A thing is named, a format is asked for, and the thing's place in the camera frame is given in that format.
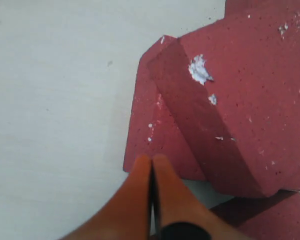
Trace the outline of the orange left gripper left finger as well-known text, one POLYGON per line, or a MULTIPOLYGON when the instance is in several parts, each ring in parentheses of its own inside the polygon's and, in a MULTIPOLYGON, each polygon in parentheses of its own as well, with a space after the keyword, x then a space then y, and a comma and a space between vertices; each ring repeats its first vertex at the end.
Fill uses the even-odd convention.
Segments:
POLYGON ((147 240, 150 236, 152 162, 138 156, 124 183, 88 221, 63 240, 147 240))

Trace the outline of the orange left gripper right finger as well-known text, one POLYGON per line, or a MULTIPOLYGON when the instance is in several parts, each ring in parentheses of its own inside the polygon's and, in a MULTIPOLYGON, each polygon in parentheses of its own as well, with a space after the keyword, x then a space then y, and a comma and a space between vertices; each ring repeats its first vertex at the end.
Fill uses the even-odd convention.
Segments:
POLYGON ((165 155, 152 158, 156 224, 160 240, 249 240, 206 208, 183 183, 165 155))

